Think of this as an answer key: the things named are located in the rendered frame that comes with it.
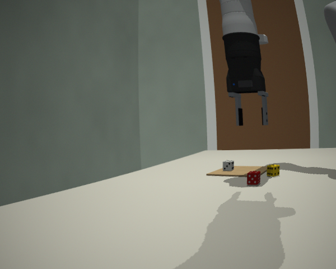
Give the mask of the tan mat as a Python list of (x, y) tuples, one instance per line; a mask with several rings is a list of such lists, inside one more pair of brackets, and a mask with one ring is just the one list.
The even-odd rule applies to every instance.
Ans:
[(260, 171), (260, 175), (267, 171), (267, 166), (234, 166), (232, 171), (223, 171), (223, 168), (210, 172), (206, 175), (225, 177), (247, 177), (250, 171)]

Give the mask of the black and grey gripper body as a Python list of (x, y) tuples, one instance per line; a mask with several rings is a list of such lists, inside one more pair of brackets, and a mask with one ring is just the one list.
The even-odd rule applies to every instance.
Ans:
[(258, 34), (254, 16), (240, 11), (226, 13), (222, 16), (222, 31), (228, 65), (227, 92), (266, 92), (260, 45), (268, 44), (268, 38)]

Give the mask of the yellow die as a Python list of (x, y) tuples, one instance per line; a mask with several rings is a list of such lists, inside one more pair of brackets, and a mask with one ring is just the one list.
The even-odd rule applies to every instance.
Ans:
[(267, 176), (275, 177), (279, 175), (279, 165), (268, 165), (267, 166)]

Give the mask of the red die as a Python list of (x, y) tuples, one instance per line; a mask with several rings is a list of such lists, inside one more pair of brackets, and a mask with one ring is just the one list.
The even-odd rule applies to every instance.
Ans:
[(250, 171), (247, 173), (247, 184), (257, 185), (260, 183), (260, 171)]

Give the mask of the white die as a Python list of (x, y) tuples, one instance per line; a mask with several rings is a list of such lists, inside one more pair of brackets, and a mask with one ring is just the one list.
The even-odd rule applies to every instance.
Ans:
[(223, 171), (232, 171), (232, 170), (234, 170), (234, 161), (233, 160), (223, 161)]

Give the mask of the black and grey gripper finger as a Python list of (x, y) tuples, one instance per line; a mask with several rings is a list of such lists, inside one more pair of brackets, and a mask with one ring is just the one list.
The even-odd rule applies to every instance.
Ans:
[(268, 125), (268, 109), (267, 109), (268, 93), (265, 91), (258, 91), (258, 95), (262, 97), (262, 125)]
[(228, 92), (228, 96), (235, 98), (236, 108), (236, 125), (243, 126), (242, 108), (241, 108), (241, 94), (235, 92)]

